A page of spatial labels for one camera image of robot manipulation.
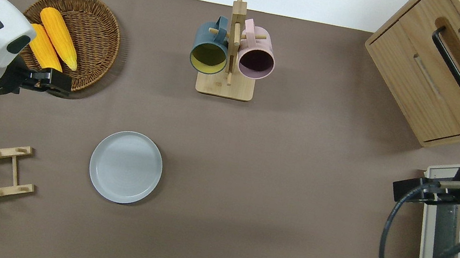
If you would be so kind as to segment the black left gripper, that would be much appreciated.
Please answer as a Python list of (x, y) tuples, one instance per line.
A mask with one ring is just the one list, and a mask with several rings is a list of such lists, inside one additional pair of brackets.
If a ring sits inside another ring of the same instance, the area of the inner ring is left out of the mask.
[(21, 88), (33, 92), (47, 92), (56, 96), (67, 97), (72, 91), (72, 78), (57, 69), (31, 69)]

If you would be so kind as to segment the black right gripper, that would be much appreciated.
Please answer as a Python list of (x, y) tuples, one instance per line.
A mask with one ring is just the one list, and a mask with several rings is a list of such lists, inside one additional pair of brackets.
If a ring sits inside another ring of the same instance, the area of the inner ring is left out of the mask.
[(455, 198), (445, 188), (440, 187), (440, 181), (428, 177), (416, 177), (395, 181), (392, 184), (392, 194), (395, 202), (402, 200), (410, 192), (408, 202), (424, 203), (427, 205), (455, 204)]

